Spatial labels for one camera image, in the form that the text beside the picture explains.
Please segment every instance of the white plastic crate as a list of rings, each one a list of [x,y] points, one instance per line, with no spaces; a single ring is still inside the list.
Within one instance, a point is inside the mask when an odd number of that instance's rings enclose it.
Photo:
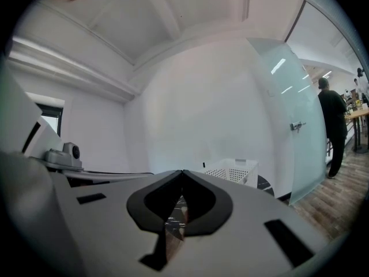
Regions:
[[[214,175],[215,177],[247,185],[258,187],[258,165],[254,160],[223,159],[201,169],[200,173]]]

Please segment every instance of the door handle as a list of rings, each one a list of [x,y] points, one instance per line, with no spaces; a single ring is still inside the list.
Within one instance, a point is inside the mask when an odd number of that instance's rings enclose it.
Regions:
[[[291,123],[289,126],[291,130],[297,130],[299,132],[300,128],[305,124],[306,122],[302,123],[301,121],[299,121],[299,122]]]

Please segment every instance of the frosted glass partition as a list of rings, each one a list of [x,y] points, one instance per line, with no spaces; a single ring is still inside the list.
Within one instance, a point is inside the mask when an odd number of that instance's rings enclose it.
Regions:
[[[326,135],[322,109],[311,80],[297,56],[283,42],[249,39],[272,74],[293,130],[294,175],[290,204],[312,191],[325,175]]]

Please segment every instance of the white ceiling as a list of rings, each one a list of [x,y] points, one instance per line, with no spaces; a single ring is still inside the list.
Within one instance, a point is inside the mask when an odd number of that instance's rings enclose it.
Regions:
[[[285,40],[302,2],[38,0],[18,26],[10,59],[57,69],[58,77],[125,102],[142,92],[137,75],[188,48],[233,38]]]
[[[318,9],[306,3],[287,41],[296,55],[310,65],[354,74],[359,67],[352,47],[337,27]]]
[[[136,59],[186,29],[232,19],[233,0],[40,0]],[[249,0],[243,2],[246,12]]]
[[[318,82],[319,78],[323,77],[326,73],[332,71],[330,69],[315,67],[304,65],[306,72],[309,74],[312,83]],[[329,74],[329,78],[331,78],[335,74],[335,71],[332,71]]]
[[[295,2],[296,7],[291,9],[290,0],[39,1],[98,35],[133,65],[154,46],[171,43],[195,26],[208,24],[216,29],[214,23],[242,24],[250,10],[248,27],[257,24],[267,37],[275,37],[281,29],[285,32],[285,22],[289,23],[291,13],[298,11]]]

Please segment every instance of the black pants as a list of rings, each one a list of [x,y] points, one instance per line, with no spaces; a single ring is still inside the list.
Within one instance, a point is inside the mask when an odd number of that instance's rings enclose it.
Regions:
[[[340,170],[345,151],[346,137],[330,138],[333,147],[332,163],[330,165],[329,176],[334,177]]]
[[[365,94],[362,94],[362,98],[363,98],[363,103],[364,103],[364,104],[369,103],[369,101],[368,101],[368,99],[367,99],[367,97],[366,97],[366,95],[365,95]]]

